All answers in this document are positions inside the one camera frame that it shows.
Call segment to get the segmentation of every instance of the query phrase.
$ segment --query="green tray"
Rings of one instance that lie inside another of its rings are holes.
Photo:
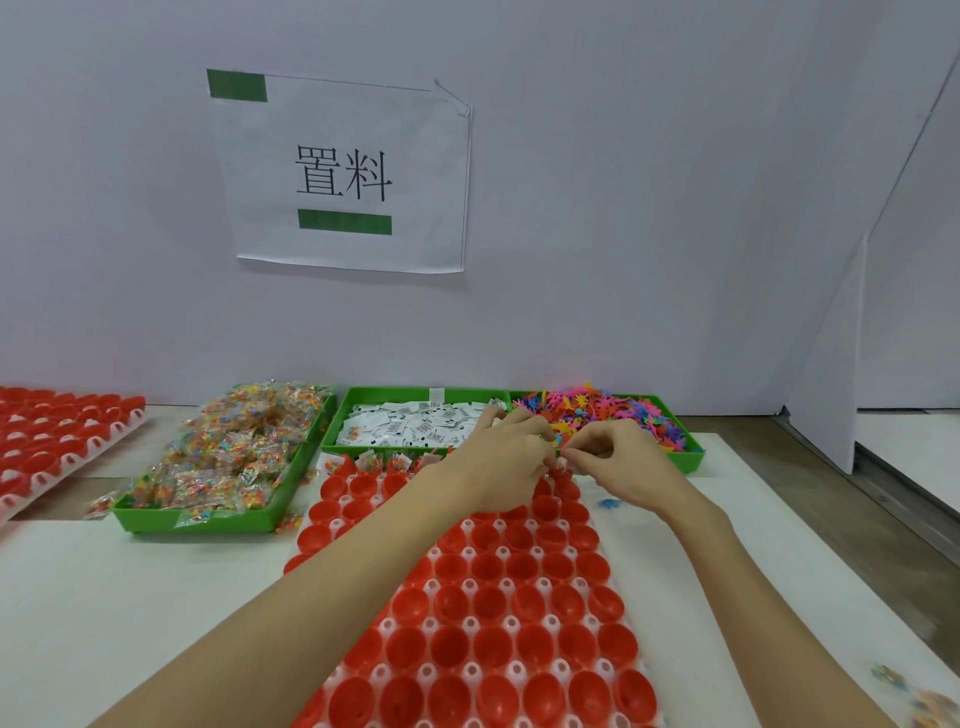
[[[120,498],[113,506],[113,513],[120,521],[125,531],[131,533],[176,533],[192,535],[195,533],[270,533],[276,528],[277,522],[286,513],[287,504],[297,492],[300,479],[306,472],[307,466],[317,446],[320,444],[333,414],[337,409],[337,396],[330,395],[324,402],[323,411],[314,420],[306,434],[306,442],[297,448],[297,454],[290,463],[290,470],[274,491],[267,507],[262,510],[251,510],[238,516],[224,519],[210,519],[196,525],[176,528],[177,520],[183,511],[179,508],[127,508],[129,496]]]
[[[456,404],[464,401],[490,401],[496,397],[503,400],[509,408],[509,393],[504,389],[455,389],[447,387],[444,389],[444,403]],[[324,441],[320,447],[324,452],[333,452],[336,454],[359,455],[371,449],[374,452],[387,452],[402,449],[407,454],[415,453],[417,456],[430,452],[435,448],[381,448],[362,445],[337,445],[337,435],[344,427],[344,420],[350,416],[350,410],[354,404],[383,404],[388,401],[429,401],[430,390],[427,387],[350,387],[347,395],[340,403],[337,414],[333,417],[330,429],[326,431]]]
[[[541,391],[542,391],[541,389],[534,388],[534,389],[514,390],[512,392],[509,392],[508,394],[510,395],[510,402],[511,404],[513,404],[514,400],[519,400],[521,397],[526,397],[531,392],[541,392]],[[677,424],[677,427],[679,427],[681,430],[684,431],[684,434],[686,435],[686,446],[688,448],[698,448],[700,450],[703,450],[703,448],[700,447],[700,443],[698,443],[693,438],[693,435],[690,434],[690,431],[686,427],[684,427],[684,423],[680,421],[680,418],[678,418],[673,412],[671,412],[670,408],[663,403],[663,400],[661,400],[656,395],[620,395],[620,394],[614,393],[613,396],[624,397],[624,398],[629,397],[634,400],[646,399],[651,401],[653,404],[655,404],[657,407],[660,408],[660,411],[662,411],[664,415],[666,415],[671,420],[673,420]],[[703,461],[705,454],[706,453],[703,451],[701,452],[667,452],[666,456],[673,461],[673,464],[677,466],[677,469],[681,473],[693,473],[695,470],[697,470],[697,468],[700,467],[700,463],[701,461]]]

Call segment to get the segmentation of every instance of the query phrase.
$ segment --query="paper sign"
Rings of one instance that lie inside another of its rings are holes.
[[[237,256],[464,269],[470,107],[442,88],[207,71]]]

